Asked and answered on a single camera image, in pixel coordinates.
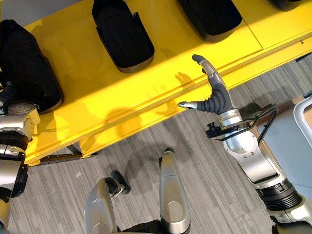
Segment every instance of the gray carpet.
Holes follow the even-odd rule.
[[[239,106],[261,106],[312,89],[312,55],[231,90]],[[95,181],[112,170],[132,186],[113,198],[121,229],[159,218],[158,157],[172,147],[189,199],[192,234],[268,234],[272,223],[236,161],[208,140],[210,114],[186,111],[101,151],[93,158],[29,169],[25,193],[12,202],[9,229],[19,234],[83,234],[84,206]]]

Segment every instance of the robotic hand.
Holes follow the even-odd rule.
[[[238,161],[247,179],[266,205],[271,220],[275,222],[272,227],[273,234],[311,234],[311,202],[298,194],[275,158],[259,148],[278,110],[271,107],[254,117],[242,119],[216,69],[202,56],[193,55],[193,60],[201,65],[203,72],[208,75],[212,95],[205,101],[184,101],[178,106],[218,115],[221,127],[215,126],[215,123],[208,124],[207,136],[223,141],[225,150]],[[249,130],[269,114],[271,115],[266,128],[257,140]]]
[[[14,103],[0,111],[0,230],[7,229],[10,199],[24,192],[28,166],[26,148],[40,118],[35,105]]]

